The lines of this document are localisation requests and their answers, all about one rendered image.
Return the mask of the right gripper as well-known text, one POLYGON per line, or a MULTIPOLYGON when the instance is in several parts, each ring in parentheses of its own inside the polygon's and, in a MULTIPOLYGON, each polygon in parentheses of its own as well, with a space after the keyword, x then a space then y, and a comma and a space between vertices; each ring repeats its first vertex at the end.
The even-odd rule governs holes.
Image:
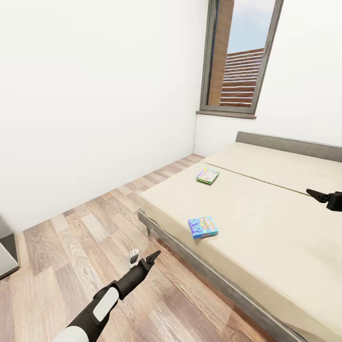
POLYGON ((312 189, 307 189, 306 192, 321 203, 327 203, 328 201, 326 206, 328 209, 332 211, 342 211, 342 193, 334 192, 326 194, 312 189))

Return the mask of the board game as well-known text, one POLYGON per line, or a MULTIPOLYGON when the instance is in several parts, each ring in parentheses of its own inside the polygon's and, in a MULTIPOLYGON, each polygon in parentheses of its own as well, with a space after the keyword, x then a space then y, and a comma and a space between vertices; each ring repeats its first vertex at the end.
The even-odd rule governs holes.
POLYGON ((205 182, 207 184, 212 184, 214 180, 218 177, 219 171, 204 169, 197 177, 197 181, 205 182))
POLYGON ((211 216, 188 220, 193 239, 217 235, 218 229, 211 216))

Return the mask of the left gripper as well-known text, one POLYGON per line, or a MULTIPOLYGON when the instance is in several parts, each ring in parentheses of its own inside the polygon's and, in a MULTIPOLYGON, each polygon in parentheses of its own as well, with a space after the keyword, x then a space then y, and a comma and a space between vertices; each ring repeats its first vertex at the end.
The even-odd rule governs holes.
POLYGON ((130 281, 131 286, 132 286, 132 291, 140 283, 142 283, 144 281, 144 279, 146 278, 146 276, 148 275, 148 273, 152 267, 152 264, 154 263, 154 260, 158 257, 158 255, 160 253, 161 253, 161 251, 158 250, 157 252, 154 252, 153 254, 149 255, 146 258, 146 260, 144 258, 142 258, 139 261, 138 265, 136 265, 127 274, 124 275, 130 281))

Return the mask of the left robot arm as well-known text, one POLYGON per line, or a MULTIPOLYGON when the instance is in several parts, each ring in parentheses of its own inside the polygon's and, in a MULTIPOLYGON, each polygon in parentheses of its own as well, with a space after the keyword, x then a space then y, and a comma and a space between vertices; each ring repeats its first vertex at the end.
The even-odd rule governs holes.
POLYGON ((160 250, 137 263, 139 249, 128 257, 129 272, 119 281, 112 281, 99 290, 93 300, 70 322, 52 342, 96 342, 109 320, 110 311, 144 281, 160 250))

